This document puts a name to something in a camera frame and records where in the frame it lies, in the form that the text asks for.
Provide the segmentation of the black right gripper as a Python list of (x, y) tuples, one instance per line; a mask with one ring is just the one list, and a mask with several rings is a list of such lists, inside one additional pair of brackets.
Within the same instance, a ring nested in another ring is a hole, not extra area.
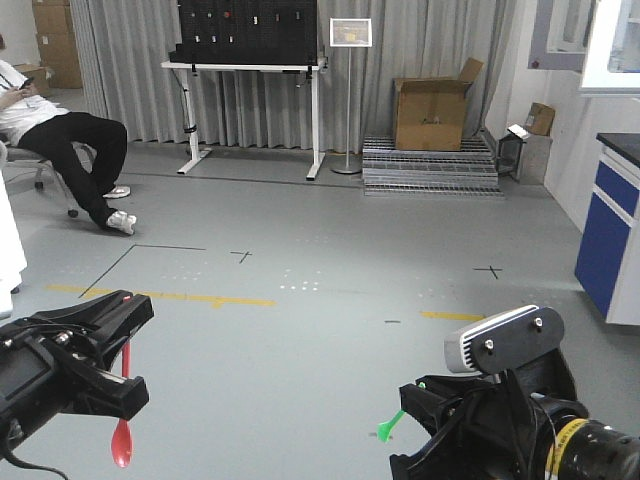
[(508, 380), (432, 376), (399, 389), (401, 409), (431, 439), (392, 455), (393, 479), (549, 479), (560, 401)]

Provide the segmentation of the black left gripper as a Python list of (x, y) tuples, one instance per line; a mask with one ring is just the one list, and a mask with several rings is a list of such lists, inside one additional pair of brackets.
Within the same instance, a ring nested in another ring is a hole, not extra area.
[(59, 413), (131, 420), (149, 401), (145, 380), (107, 369), (154, 316), (125, 290), (1, 328), (1, 448), (12, 450)]

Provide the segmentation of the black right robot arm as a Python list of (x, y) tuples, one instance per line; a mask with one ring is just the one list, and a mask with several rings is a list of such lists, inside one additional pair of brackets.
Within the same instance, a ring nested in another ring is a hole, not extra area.
[(497, 374), (426, 375), (400, 389), (430, 435), (395, 479), (636, 479), (639, 439), (590, 418), (559, 350)]

